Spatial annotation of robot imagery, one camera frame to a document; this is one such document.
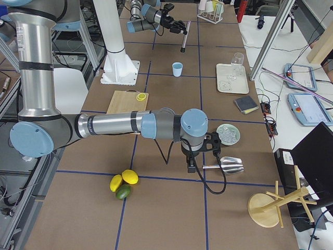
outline blue cup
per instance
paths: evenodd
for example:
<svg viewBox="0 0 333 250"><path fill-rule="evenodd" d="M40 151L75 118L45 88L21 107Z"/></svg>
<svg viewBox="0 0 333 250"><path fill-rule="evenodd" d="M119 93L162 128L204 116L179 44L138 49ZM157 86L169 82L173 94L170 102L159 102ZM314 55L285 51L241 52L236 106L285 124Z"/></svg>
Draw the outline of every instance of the blue cup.
<svg viewBox="0 0 333 250"><path fill-rule="evenodd" d="M175 77L180 77L183 70L183 64L181 62L174 62L172 64L172 73Z"/></svg>

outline wooden cutting board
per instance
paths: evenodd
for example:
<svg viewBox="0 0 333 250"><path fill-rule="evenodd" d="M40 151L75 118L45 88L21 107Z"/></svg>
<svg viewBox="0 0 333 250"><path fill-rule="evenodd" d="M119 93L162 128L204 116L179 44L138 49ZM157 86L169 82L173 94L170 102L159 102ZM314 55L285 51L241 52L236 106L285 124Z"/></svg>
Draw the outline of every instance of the wooden cutting board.
<svg viewBox="0 0 333 250"><path fill-rule="evenodd" d="M131 111L145 111L148 101L148 93L142 101L137 100L138 94L136 91L118 91L116 90L111 99L107 114L128 113Z"/></svg>

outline round wooden base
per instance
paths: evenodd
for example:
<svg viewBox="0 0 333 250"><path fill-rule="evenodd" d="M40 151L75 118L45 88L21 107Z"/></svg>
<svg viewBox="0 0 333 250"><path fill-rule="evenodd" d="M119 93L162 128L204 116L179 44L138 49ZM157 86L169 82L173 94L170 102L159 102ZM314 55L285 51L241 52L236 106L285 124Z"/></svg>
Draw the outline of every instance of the round wooden base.
<svg viewBox="0 0 333 250"><path fill-rule="evenodd" d="M275 207L265 212L260 210L260 207L273 201L275 200L267 194L254 194L249 199L248 211L255 223L265 228L272 228L279 223L279 217Z"/></svg>

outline bowl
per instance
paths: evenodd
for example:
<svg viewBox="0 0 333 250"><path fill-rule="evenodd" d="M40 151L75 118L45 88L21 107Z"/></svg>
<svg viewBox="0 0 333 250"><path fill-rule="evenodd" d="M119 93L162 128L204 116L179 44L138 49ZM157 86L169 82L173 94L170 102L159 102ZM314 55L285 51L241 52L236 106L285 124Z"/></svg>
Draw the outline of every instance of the bowl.
<svg viewBox="0 0 333 250"><path fill-rule="evenodd" d="M226 146L231 146L236 144L240 139L239 130L231 124L220 125L216 132L219 134L221 143Z"/></svg>

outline glass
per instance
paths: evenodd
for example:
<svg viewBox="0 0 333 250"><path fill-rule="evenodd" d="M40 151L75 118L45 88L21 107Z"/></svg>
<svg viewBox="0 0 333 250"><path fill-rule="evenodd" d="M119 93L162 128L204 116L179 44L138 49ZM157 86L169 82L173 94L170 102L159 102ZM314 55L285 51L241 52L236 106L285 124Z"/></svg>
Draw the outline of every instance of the glass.
<svg viewBox="0 0 333 250"><path fill-rule="evenodd" d="M242 53L235 53L233 59L231 60L231 66L233 72L227 76L229 80L236 80L237 76L241 74L241 66L244 62L244 55Z"/></svg>

